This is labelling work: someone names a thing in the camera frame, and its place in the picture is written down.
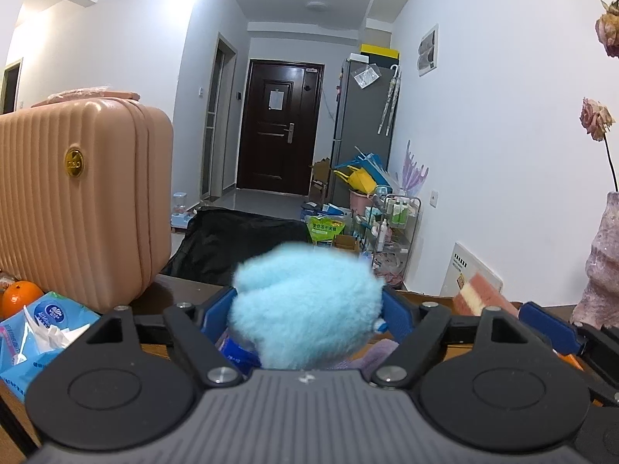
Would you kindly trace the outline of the grey refrigerator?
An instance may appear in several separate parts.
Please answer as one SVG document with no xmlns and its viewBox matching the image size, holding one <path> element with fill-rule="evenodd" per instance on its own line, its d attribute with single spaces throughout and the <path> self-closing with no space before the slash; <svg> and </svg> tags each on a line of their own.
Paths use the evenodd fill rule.
<svg viewBox="0 0 619 464">
<path fill-rule="evenodd" d="M 370 67 L 378 78 L 362 88 L 355 80 L 355 75 L 367 67 Z M 378 133 L 378 130 L 392 77 L 393 70 L 390 68 L 351 59 L 343 62 L 330 154 L 332 170 L 338 169 L 346 173 L 346 164 L 358 157 L 359 152 L 378 155 L 382 164 L 388 164 L 392 135 L 386 135 L 386 123 L 381 133 Z"/>
</svg>

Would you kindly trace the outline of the green snack bag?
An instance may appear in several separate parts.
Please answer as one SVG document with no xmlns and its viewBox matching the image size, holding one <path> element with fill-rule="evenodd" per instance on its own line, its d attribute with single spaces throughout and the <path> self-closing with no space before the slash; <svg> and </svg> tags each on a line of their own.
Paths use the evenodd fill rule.
<svg viewBox="0 0 619 464">
<path fill-rule="evenodd" d="M 306 226 L 315 245 L 332 245 L 337 236 L 343 234 L 346 224 L 335 217 L 308 216 Z"/>
</svg>

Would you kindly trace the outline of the blue tissue pack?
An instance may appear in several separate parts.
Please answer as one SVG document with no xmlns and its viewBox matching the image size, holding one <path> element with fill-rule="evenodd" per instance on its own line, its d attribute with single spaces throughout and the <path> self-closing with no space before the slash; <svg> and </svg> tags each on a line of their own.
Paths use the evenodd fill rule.
<svg viewBox="0 0 619 464">
<path fill-rule="evenodd" d="M 99 318 L 55 292 L 23 306 L 1 323 L 1 381 L 23 402 L 36 376 Z"/>
</svg>

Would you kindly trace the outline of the yellow box on fridge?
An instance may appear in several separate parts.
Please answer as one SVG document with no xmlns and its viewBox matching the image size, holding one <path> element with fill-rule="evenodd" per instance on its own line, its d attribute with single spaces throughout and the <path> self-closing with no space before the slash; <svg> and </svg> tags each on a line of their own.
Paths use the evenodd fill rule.
<svg viewBox="0 0 619 464">
<path fill-rule="evenodd" d="M 384 58 L 385 60 L 398 62 L 400 60 L 400 53 L 398 50 L 388 47 L 382 47 L 371 44 L 361 44 L 360 53 L 371 58 Z"/>
</svg>

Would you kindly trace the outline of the orange fruit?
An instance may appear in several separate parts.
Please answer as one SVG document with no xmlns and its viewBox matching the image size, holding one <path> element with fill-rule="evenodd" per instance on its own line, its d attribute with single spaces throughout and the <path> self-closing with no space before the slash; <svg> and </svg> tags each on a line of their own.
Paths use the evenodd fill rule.
<svg viewBox="0 0 619 464">
<path fill-rule="evenodd" d="M 1 319 L 20 312 L 24 306 L 28 306 L 38 300 L 44 292 L 35 283 L 29 281 L 17 281 L 6 288 L 1 297 Z"/>
</svg>

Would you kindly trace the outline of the pink ribbed suitcase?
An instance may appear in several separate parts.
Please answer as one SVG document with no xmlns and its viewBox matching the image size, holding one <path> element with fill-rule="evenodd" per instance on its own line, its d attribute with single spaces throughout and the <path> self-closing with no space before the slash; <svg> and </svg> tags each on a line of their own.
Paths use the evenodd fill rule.
<svg viewBox="0 0 619 464">
<path fill-rule="evenodd" d="M 47 102 L 1 118 L 1 268 L 105 313 L 171 252 L 173 126 L 135 94 Z"/>
</svg>

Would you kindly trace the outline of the red cardboard box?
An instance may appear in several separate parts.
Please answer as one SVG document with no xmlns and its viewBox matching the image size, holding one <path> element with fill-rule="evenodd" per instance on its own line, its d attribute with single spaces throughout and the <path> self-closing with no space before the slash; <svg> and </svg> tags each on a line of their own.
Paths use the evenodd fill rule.
<svg viewBox="0 0 619 464">
<path fill-rule="evenodd" d="M 381 327 L 363 349 L 395 339 Z M 327 369 L 255 369 L 239 383 L 245 395 L 256 395 L 265 409 L 284 412 L 367 412 L 384 399 L 418 405 L 429 417 L 449 421 L 461 416 L 482 420 L 532 417 L 582 418 L 591 399 L 579 371 L 564 363 L 532 329 L 502 310 L 481 316 L 456 316 L 444 343 L 444 358 L 407 389 L 379 387 L 360 370 L 343 362 Z"/>
</svg>

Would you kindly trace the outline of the light blue plush toy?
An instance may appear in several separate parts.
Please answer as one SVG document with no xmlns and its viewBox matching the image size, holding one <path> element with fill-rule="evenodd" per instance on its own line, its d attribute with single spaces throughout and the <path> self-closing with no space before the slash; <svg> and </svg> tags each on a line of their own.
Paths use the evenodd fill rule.
<svg viewBox="0 0 619 464">
<path fill-rule="evenodd" d="M 364 348 L 379 331 L 384 280 L 356 254 L 284 243 L 233 276 L 229 337 L 268 370 L 321 370 Z"/>
</svg>

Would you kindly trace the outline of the blue tissue box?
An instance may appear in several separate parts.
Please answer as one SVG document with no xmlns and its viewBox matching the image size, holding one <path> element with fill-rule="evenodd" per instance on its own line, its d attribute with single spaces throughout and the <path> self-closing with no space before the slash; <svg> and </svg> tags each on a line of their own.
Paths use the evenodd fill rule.
<svg viewBox="0 0 619 464">
<path fill-rule="evenodd" d="M 248 350 L 236 343 L 229 328 L 225 329 L 218 338 L 216 347 L 243 376 L 248 377 L 255 369 L 261 368 L 258 355 L 253 350 Z"/>
</svg>

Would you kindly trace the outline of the dark brown door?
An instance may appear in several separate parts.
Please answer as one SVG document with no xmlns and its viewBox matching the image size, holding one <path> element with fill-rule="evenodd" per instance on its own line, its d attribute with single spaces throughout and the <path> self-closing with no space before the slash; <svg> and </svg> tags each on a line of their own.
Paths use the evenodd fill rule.
<svg viewBox="0 0 619 464">
<path fill-rule="evenodd" d="M 236 186 L 305 196 L 311 182 L 324 67 L 252 60 Z"/>
</svg>

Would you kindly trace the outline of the purple folded towel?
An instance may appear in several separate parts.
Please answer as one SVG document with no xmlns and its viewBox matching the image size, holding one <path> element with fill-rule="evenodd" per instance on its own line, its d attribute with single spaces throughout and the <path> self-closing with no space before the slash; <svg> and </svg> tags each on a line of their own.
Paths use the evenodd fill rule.
<svg viewBox="0 0 619 464">
<path fill-rule="evenodd" d="M 371 345 L 361 357 L 343 362 L 343 366 L 369 376 L 397 347 L 399 344 L 396 341 L 383 338 Z"/>
</svg>

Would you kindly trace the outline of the yellow watering can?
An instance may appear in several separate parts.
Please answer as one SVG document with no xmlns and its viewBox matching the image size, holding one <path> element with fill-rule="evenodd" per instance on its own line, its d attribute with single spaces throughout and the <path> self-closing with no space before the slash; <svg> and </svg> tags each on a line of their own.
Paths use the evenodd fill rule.
<svg viewBox="0 0 619 464">
<path fill-rule="evenodd" d="M 333 170 L 333 174 L 344 181 L 352 191 L 362 195 L 371 195 L 377 189 L 377 182 L 373 177 L 362 168 L 353 167 L 350 165 L 348 170 L 349 174 L 345 174 L 340 170 Z"/>
</svg>

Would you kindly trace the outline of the wall electrical panel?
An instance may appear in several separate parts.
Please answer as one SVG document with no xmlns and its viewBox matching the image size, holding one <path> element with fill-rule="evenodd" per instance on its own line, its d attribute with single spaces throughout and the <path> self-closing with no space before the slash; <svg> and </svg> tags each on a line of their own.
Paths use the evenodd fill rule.
<svg viewBox="0 0 619 464">
<path fill-rule="evenodd" d="M 419 76 L 427 74 L 438 66 L 439 25 L 435 26 L 421 38 L 417 48 L 417 72 Z"/>
</svg>

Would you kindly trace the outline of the pink sponge block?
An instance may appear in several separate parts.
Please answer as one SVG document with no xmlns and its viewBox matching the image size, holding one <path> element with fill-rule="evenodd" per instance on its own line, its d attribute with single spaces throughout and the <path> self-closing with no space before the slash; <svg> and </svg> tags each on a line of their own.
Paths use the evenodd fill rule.
<svg viewBox="0 0 619 464">
<path fill-rule="evenodd" d="M 454 312 L 465 316 L 481 316 L 487 307 L 498 307 L 517 317 L 518 310 L 500 294 L 480 273 L 461 288 L 453 299 Z"/>
</svg>

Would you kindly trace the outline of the pink textured vase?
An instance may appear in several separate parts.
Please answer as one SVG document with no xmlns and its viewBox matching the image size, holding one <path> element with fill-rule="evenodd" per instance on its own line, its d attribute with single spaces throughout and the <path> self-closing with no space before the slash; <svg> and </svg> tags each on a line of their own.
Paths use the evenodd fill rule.
<svg viewBox="0 0 619 464">
<path fill-rule="evenodd" d="M 599 229 L 585 262 L 588 284 L 571 321 L 594 328 L 618 327 L 619 300 L 619 227 L 618 193 L 610 192 Z"/>
</svg>

